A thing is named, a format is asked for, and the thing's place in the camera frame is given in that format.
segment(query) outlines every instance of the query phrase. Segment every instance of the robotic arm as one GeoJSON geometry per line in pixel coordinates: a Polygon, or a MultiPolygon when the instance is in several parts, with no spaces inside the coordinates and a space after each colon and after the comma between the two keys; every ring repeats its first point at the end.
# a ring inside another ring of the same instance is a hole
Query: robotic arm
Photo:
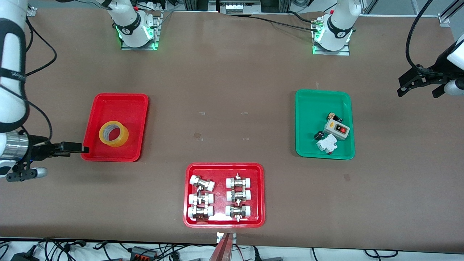
{"type": "Polygon", "coordinates": [[[443,94],[464,95],[464,34],[437,58],[434,65],[424,68],[416,65],[398,78],[402,97],[410,90],[432,84],[440,84],[432,91],[434,98],[443,94]]]}
{"type": "Polygon", "coordinates": [[[333,13],[327,13],[318,19],[323,21],[323,29],[314,41],[329,51],[342,49],[349,41],[361,10],[359,0],[338,0],[333,13]]]}
{"type": "MultiPolygon", "coordinates": [[[[121,40],[142,47],[154,37],[153,16],[136,11],[130,0],[97,0],[113,19],[121,40]]],[[[52,144],[30,135],[22,127],[29,116],[26,82],[27,0],[0,0],[0,177],[9,182],[44,177],[46,168],[31,168],[34,161],[88,153],[80,143],[52,144]]]]}

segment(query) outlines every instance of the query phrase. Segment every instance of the white circuit breaker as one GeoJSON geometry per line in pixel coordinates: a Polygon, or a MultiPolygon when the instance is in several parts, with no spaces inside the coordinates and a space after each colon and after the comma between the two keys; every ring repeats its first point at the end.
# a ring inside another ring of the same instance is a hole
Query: white circuit breaker
{"type": "Polygon", "coordinates": [[[336,120],[330,119],[324,126],[324,132],[333,134],[339,140],[345,140],[348,137],[350,128],[336,120]]]}
{"type": "Polygon", "coordinates": [[[336,143],[337,139],[335,136],[329,134],[325,139],[318,141],[316,145],[321,151],[324,150],[325,153],[330,155],[336,148],[338,148],[336,143]]]}

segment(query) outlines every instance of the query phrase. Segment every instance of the table surface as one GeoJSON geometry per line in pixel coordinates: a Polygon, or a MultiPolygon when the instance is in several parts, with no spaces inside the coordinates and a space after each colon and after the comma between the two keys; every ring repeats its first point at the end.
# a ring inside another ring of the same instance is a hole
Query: table surface
{"type": "MultiPolygon", "coordinates": [[[[41,9],[31,22],[58,52],[26,84],[52,121],[54,142],[83,141],[99,93],[146,93],[150,108],[138,162],[73,155],[35,163],[49,169],[46,178],[0,180],[2,236],[214,243],[216,232],[233,231],[244,245],[464,252],[463,100],[433,99],[434,87],[396,95],[409,69],[412,18],[359,18],[349,57],[312,55],[308,32],[217,13],[174,13],[156,52],[120,51],[103,10],[41,9]],[[351,96],[354,159],[296,154],[299,89],[351,96]],[[192,162],[262,164],[265,224],[187,228],[183,191],[192,162]]],[[[452,42],[438,19],[422,19],[413,60],[431,65],[452,42]]],[[[35,38],[28,71],[51,57],[35,38]]],[[[34,110],[26,127],[47,135],[34,110]]]]}

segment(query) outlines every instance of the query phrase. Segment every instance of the yellow tape roll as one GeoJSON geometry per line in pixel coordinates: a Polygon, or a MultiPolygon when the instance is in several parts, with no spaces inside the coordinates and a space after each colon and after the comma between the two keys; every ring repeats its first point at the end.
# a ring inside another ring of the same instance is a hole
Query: yellow tape roll
{"type": "Polygon", "coordinates": [[[128,138],[129,131],[118,121],[109,121],[100,128],[100,140],[108,146],[115,148],[121,147],[124,145],[124,143],[126,143],[128,138]],[[110,133],[115,129],[120,130],[119,136],[114,140],[110,140],[110,133]]]}

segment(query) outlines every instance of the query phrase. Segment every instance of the red tray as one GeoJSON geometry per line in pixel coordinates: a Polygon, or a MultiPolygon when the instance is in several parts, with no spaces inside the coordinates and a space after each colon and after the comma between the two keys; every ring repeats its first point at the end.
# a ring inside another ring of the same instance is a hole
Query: red tray
{"type": "Polygon", "coordinates": [[[258,163],[192,163],[187,167],[185,176],[184,193],[184,224],[189,228],[258,228],[264,224],[264,169],[258,163]],[[251,200],[243,204],[251,207],[251,216],[241,219],[240,222],[226,216],[226,206],[232,202],[226,199],[226,178],[231,178],[239,173],[243,178],[250,178],[251,200]],[[201,176],[202,179],[210,179],[216,182],[213,194],[214,216],[206,222],[196,222],[187,215],[188,195],[194,194],[197,188],[190,185],[192,175],[201,176]]]}
{"type": "Polygon", "coordinates": [[[88,161],[134,162],[142,150],[143,130],[148,110],[148,96],[138,93],[100,93],[93,100],[84,146],[89,153],[81,157],[88,161]],[[99,138],[100,128],[108,121],[118,121],[129,131],[127,142],[113,148],[99,138]]]}

